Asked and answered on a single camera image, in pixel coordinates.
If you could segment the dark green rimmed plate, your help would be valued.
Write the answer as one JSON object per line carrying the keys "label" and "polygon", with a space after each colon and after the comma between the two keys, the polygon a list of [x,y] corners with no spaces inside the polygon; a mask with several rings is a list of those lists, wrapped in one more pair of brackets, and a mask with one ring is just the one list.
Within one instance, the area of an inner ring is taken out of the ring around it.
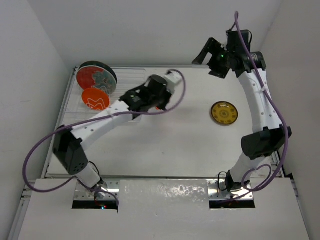
{"label": "dark green rimmed plate", "polygon": [[118,78],[117,78],[115,72],[113,71],[113,69],[100,61],[95,61],[95,60],[86,61],[80,65],[79,69],[84,68],[84,67],[91,67],[91,66],[99,67],[99,68],[106,70],[107,72],[109,72],[113,76],[116,83],[118,82]]}

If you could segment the metal base plate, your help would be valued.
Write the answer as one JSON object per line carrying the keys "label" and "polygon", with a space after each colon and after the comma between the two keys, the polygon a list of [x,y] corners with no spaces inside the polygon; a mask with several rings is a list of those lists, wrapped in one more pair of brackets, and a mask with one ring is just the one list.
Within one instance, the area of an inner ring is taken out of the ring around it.
{"label": "metal base plate", "polygon": [[225,190],[225,180],[217,178],[207,180],[208,198],[210,201],[224,201],[236,199],[238,201],[251,201],[254,199],[253,193],[244,189],[227,191]]}
{"label": "metal base plate", "polygon": [[74,197],[76,201],[112,201],[115,200],[120,193],[120,182],[115,180],[105,180],[105,183],[100,187],[101,191],[97,192],[89,190],[80,182],[76,183]]}

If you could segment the orange plastic plate rear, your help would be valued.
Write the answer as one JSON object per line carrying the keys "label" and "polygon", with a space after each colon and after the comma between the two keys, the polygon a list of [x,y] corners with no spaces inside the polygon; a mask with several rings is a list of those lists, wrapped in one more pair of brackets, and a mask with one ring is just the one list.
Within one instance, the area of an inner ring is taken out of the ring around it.
{"label": "orange plastic plate rear", "polygon": [[85,89],[81,94],[81,98],[87,107],[96,111],[103,111],[110,105],[109,96],[97,88]]}

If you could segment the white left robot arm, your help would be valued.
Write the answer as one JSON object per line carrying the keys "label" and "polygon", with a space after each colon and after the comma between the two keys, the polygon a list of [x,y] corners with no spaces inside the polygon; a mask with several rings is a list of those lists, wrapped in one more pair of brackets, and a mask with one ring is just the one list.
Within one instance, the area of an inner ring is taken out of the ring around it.
{"label": "white left robot arm", "polygon": [[169,71],[165,76],[151,75],[147,82],[128,90],[111,106],[88,123],[62,129],[53,143],[53,154],[71,176],[77,177],[98,198],[107,189],[100,174],[89,164],[85,151],[98,139],[116,127],[130,122],[157,107],[165,110],[182,78]]}

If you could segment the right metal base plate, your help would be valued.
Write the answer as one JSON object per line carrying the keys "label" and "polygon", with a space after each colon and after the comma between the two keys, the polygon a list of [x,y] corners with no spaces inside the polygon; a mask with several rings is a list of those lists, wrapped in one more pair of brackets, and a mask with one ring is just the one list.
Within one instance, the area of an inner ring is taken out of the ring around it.
{"label": "right metal base plate", "polygon": [[207,180],[208,198],[210,201],[224,201],[236,199],[238,201],[251,201],[254,199],[253,193],[244,189],[227,191],[225,190],[225,180],[217,178]]}

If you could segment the yellow patterned small plate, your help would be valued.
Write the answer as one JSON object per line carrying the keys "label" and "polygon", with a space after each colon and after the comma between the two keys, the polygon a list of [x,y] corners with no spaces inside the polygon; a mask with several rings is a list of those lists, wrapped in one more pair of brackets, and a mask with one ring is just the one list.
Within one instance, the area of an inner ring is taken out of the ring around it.
{"label": "yellow patterned small plate", "polygon": [[237,108],[230,102],[218,101],[210,108],[211,119],[222,126],[234,124],[239,117]]}

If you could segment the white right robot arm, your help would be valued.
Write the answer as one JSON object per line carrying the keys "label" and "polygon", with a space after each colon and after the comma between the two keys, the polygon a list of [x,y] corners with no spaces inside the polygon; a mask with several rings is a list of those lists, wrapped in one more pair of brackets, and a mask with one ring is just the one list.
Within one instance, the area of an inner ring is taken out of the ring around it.
{"label": "white right robot arm", "polygon": [[228,31],[227,44],[223,46],[210,37],[200,54],[192,61],[201,65],[207,54],[209,74],[224,79],[229,71],[235,72],[249,105],[252,119],[252,134],[241,139],[242,153],[235,166],[226,173],[225,187],[228,192],[246,187],[254,170],[285,144],[285,137],[292,135],[285,127],[270,97],[266,62],[261,52],[250,52],[249,30]]}

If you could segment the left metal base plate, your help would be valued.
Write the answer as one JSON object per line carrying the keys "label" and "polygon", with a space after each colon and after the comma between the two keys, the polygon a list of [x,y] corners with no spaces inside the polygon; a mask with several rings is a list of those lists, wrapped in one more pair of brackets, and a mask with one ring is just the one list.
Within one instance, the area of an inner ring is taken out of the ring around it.
{"label": "left metal base plate", "polygon": [[76,183],[74,197],[76,201],[112,201],[115,200],[120,193],[120,182],[115,180],[105,180],[105,183],[100,187],[101,191],[97,192],[89,190],[80,182]]}

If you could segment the red plate with teal flower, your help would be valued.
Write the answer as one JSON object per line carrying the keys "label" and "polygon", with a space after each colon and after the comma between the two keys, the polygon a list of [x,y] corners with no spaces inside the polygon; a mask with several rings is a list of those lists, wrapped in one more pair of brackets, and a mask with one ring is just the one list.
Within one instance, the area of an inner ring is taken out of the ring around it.
{"label": "red plate with teal flower", "polygon": [[83,90],[96,88],[107,95],[113,94],[118,84],[108,71],[95,66],[80,68],[76,74],[76,81]]}

